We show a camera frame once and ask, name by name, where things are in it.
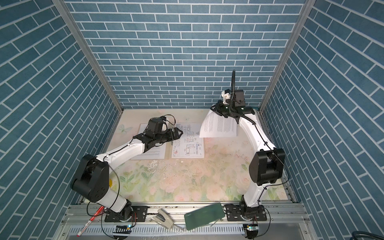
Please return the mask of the beige cardboard file folder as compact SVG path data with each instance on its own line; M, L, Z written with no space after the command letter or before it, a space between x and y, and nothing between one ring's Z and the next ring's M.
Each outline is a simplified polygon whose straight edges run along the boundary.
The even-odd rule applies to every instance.
M166 143L166 155L165 155L165 159L164 160L167 160L167 159L174 159L172 158L172 147L173 147L173 142L168 142Z

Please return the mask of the small-text printed paper sheet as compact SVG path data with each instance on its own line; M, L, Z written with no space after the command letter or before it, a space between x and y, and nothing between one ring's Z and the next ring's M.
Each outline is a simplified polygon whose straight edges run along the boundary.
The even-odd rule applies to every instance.
M200 138L232 138L237 136L237 122L209 110L200 129Z

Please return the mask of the diagram printed paper sheet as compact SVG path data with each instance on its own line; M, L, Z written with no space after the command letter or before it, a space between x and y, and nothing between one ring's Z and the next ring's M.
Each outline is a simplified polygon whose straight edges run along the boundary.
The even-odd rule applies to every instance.
M200 138L201 124L179 123L176 127L183 131L182 136L173 141L172 158L202 159L205 157L204 139Z

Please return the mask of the text printed paper sheet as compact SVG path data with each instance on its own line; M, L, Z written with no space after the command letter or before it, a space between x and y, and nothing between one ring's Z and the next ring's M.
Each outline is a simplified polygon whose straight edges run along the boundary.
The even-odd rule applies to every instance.
M166 155L166 144L159 147L153 147L147 152L135 156L132 160L163 160Z

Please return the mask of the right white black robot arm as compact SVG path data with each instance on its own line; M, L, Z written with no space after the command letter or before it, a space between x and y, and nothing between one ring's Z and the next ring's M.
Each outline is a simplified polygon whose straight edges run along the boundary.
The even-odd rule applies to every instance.
M283 175L285 152L277 149L262 129L260 119L252 107L246 106L244 91L225 90L222 100L211 111L222 119L234 119L248 137L255 155L249 165L252 183L240 201L240 214L246 219L255 218L262 210L261 198Z

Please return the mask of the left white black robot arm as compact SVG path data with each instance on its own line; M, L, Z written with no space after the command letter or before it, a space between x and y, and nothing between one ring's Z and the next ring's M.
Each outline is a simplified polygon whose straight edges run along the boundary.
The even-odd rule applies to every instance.
M148 152L154 147L178 140L183 131L169 128L167 117L151 118L142 133L130 141L104 154L82 157L71 181L71 189L91 203L103 206L109 214L115 214L119 221L127 221L133 215L132 203L109 186L110 174L128 160Z

